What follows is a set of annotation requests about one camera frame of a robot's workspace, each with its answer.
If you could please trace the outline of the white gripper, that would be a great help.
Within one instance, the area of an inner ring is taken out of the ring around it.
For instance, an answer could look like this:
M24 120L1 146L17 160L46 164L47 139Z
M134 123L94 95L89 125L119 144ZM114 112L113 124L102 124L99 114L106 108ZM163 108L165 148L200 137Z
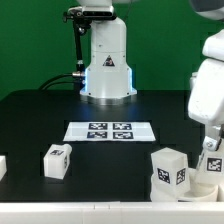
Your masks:
M222 144L224 124L224 62L206 59L200 66L191 91L188 114L205 124L203 148L218 151Z

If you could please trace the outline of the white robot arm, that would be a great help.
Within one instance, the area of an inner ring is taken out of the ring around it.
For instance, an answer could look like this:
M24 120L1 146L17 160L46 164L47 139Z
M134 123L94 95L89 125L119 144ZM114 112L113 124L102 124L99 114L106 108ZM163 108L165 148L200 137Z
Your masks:
M78 0L81 15L92 28L91 63L85 70L87 84L81 90L87 98L121 101L137 93L126 63L126 25L113 8L114 3L128 1ZM215 151L224 126L224 30L205 41L203 54L207 59L191 77L188 114L205 125L203 147Z

